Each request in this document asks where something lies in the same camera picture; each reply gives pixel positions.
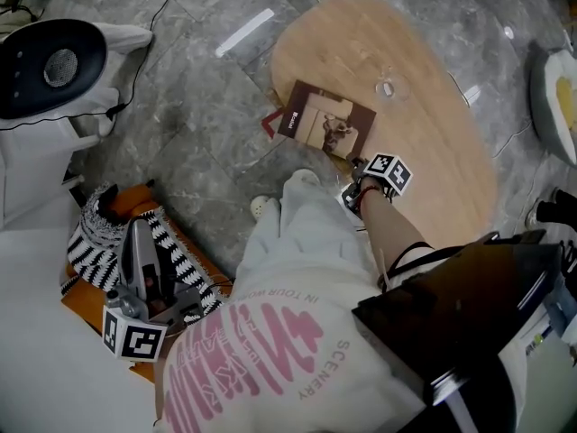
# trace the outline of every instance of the gray device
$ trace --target gray device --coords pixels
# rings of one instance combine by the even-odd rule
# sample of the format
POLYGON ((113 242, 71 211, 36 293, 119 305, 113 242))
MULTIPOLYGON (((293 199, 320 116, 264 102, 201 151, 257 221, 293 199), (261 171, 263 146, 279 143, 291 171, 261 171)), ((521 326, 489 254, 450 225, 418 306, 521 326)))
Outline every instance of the gray device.
POLYGON ((194 310, 203 316, 196 287, 163 275, 152 230, 144 218, 133 218, 118 247, 119 281, 106 294, 105 304, 128 318, 163 324, 167 335, 185 327, 184 316, 194 310))

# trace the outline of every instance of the wooden table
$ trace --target wooden table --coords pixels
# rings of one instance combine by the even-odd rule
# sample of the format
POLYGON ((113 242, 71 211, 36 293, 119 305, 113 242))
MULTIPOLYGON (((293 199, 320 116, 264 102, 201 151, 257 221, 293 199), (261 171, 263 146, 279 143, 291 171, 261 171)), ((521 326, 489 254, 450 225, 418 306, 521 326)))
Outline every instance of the wooden table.
POLYGON ((397 11, 381 0, 324 1, 279 37, 271 70, 284 104, 300 79, 377 112, 363 157, 397 154, 415 173, 395 207, 432 246, 489 229, 497 182, 479 130, 442 63, 397 11), (404 102, 375 92, 388 67, 410 85, 404 102))

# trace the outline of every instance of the red bracelet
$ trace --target red bracelet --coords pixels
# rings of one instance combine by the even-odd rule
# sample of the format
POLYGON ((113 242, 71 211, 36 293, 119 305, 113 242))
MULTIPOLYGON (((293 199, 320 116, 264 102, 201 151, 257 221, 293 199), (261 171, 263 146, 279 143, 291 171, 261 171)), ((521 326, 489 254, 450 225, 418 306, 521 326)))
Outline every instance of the red bracelet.
POLYGON ((356 208, 357 208, 357 210, 358 210, 359 212, 361 211, 361 202, 362 202, 362 199, 364 198, 365 194, 367 194, 367 192, 372 191, 372 190, 375 190, 375 191, 378 191, 378 192, 382 192, 382 189, 379 188, 378 186, 367 186, 365 189, 363 189, 363 190, 361 191, 361 194, 359 194, 359 196, 357 197, 357 200, 356 200, 356 203, 355 203, 356 208))

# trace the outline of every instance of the black and white striped fabric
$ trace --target black and white striped fabric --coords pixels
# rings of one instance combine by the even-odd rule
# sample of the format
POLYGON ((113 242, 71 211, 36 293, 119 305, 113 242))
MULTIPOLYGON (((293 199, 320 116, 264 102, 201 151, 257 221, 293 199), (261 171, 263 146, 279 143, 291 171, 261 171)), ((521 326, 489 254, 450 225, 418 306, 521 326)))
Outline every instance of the black and white striped fabric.
MULTIPOLYGON (((154 243, 169 251, 170 260, 177 272, 176 281, 194 286, 200 293, 202 309, 205 316, 223 305, 223 297, 209 289, 213 284, 200 261, 192 255, 179 241, 176 234, 164 220, 161 208, 145 212, 141 215, 146 219, 152 230, 154 243)), ((70 264, 85 281, 104 291, 111 290, 118 282, 118 263, 115 248, 103 248, 90 242, 89 236, 83 231, 80 221, 74 234, 70 237, 68 255, 70 264)), ((187 324, 200 320, 197 314, 185 316, 187 324)))
POLYGON ((76 284, 78 281, 80 281, 80 276, 76 275, 73 278, 68 279, 63 284, 60 284, 60 293, 62 294, 62 297, 69 293, 69 290, 72 289, 74 284, 76 284))

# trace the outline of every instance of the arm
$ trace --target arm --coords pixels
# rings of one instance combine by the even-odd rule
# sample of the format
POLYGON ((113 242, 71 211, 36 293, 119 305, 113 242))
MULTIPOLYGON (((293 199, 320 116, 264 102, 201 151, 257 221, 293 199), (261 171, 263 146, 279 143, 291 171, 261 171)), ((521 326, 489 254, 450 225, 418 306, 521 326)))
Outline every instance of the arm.
MULTIPOLYGON (((361 189, 369 186, 380 187, 380 183, 374 178, 364 178, 361 189)), ((371 190, 364 195, 361 216, 380 274, 384 274, 411 245, 425 241, 417 229, 389 203, 382 191, 371 190)))

